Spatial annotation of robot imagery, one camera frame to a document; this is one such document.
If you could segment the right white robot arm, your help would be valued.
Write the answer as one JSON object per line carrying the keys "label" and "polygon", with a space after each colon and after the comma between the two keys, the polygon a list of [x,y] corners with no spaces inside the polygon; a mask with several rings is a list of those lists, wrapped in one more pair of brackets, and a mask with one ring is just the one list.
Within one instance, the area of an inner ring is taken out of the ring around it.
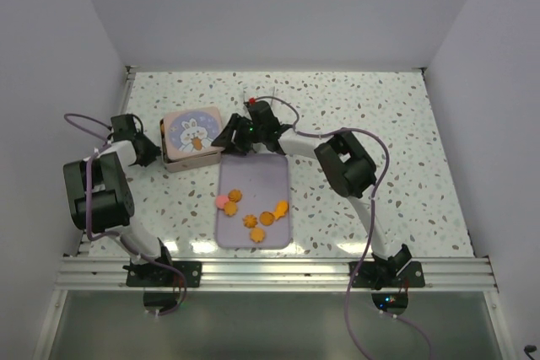
{"label": "right white robot arm", "polygon": [[366,246],[371,248],[374,263],[359,263],[359,270],[376,274],[383,285],[397,285],[406,276],[412,255],[405,244],[387,236],[375,214],[376,193],[389,170],[388,147],[378,136],[361,129],[302,132],[297,121],[280,122],[269,99],[262,96],[245,103],[248,116],[234,113],[212,145],[226,154],[246,156],[261,144],[271,153],[317,160],[332,190],[350,202],[359,218],[368,220]]}

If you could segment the cookie tin with liners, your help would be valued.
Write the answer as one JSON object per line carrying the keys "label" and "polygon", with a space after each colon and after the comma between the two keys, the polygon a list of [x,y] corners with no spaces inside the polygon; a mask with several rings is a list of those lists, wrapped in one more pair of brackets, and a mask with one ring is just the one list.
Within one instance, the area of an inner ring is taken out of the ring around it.
{"label": "cookie tin with liners", "polygon": [[159,122],[159,132],[161,141],[161,159],[168,172],[177,173],[190,169],[198,169],[218,164],[221,160],[221,151],[219,149],[214,149],[209,153],[189,153],[187,156],[182,156],[180,159],[171,159],[167,149],[164,120]]}

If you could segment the lavender plastic tray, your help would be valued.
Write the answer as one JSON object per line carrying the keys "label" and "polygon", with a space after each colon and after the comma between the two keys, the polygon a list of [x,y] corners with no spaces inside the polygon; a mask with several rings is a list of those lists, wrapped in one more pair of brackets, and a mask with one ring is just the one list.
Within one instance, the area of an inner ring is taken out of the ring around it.
{"label": "lavender plastic tray", "polygon": [[[279,250],[286,247],[291,240],[289,212],[271,226],[260,224],[259,216],[262,212],[273,213],[282,200],[289,203],[290,209],[288,160],[269,153],[222,157],[218,196],[228,196],[233,189],[240,190],[243,197],[236,203],[238,212],[234,216],[228,217],[223,210],[217,210],[214,233],[217,245],[224,249]],[[243,217],[248,214],[257,217],[255,228],[265,230],[266,238],[261,243],[251,241],[251,228],[243,225]]]}

